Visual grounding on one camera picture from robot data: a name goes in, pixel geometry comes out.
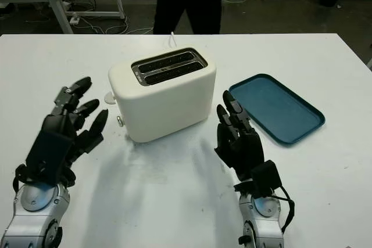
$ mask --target white toaster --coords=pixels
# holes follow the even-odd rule
[[[179,49],[109,71],[121,119],[135,142],[148,142],[205,119],[216,66],[192,48]]]

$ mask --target person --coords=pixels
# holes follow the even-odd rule
[[[221,0],[158,0],[154,34],[171,34],[186,10],[194,34],[219,34]]]

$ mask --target concrete floor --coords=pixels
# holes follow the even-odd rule
[[[115,9],[115,0],[96,1],[99,10]],[[90,7],[87,0],[77,2],[86,8]],[[318,0],[224,2],[221,33],[338,33],[358,57],[367,63],[372,58],[372,0],[339,0],[338,4],[339,7],[326,8],[320,6]],[[123,5],[129,18],[128,31],[153,26],[156,0],[123,0]],[[18,11],[0,20],[0,34],[61,33],[50,8],[44,6],[42,14],[46,17],[32,5],[19,5]],[[119,26],[110,30],[113,33],[123,30],[120,20],[89,21],[101,26],[104,31],[110,26]],[[74,28],[74,32],[93,33],[90,28]],[[185,15],[181,18],[176,33],[192,34]]]

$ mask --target plastic tray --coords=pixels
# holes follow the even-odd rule
[[[315,107],[267,74],[241,81],[229,91],[249,116],[281,144],[300,141],[326,121]]]

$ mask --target sneaker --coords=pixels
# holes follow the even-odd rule
[[[62,5],[63,5],[63,8],[65,9],[65,11],[68,11],[68,10],[71,9],[71,3],[70,2],[62,1]]]

